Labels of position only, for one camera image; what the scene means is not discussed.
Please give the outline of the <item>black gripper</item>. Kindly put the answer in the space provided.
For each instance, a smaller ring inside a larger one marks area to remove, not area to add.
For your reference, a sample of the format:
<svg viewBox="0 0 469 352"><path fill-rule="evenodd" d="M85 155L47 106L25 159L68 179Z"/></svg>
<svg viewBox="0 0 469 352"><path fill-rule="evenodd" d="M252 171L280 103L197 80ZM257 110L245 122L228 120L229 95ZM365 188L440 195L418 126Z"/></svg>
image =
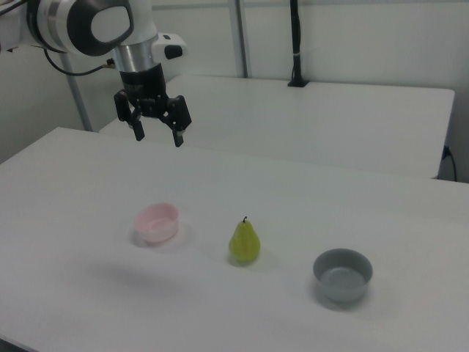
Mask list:
<svg viewBox="0 0 469 352"><path fill-rule="evenodd" d="M169 98L161 64L140 72L120 72L124 90L114 95L117 118L133 130L137 141L145 137L140 121L144 117L160 118L170 127L174 145L181 147L183 134L192 123L185 98Z"/></svg>

